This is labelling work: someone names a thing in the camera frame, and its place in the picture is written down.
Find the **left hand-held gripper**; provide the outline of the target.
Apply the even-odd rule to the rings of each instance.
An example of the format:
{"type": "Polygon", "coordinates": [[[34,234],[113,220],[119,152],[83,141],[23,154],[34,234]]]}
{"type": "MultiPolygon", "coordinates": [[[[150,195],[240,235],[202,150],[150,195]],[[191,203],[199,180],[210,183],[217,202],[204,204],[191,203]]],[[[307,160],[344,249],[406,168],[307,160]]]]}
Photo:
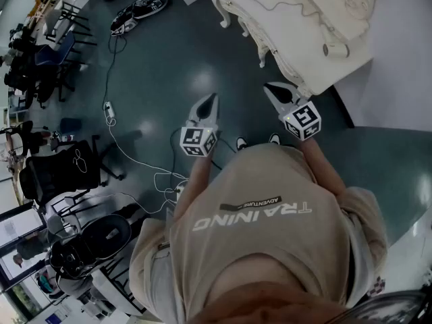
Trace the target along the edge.
{"type": "Polygon", "coordinates": [[[190,110],[180,134],[180,146],[188,156],[207,157],[219,140],[219,95],[210,94],[190,110]]]}

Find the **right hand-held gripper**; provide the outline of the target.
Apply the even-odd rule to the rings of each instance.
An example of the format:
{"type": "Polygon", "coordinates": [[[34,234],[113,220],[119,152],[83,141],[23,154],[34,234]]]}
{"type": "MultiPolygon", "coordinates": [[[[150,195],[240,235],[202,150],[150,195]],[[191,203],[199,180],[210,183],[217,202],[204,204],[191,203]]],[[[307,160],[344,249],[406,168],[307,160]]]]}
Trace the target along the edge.
{"type": "Polygon", "coordinates": [[[263,89],[284,128],[297,139],[305,141],[321,131],[321,116],[317,108],[302,97],[294,85],[267,82],[263,89]]]}

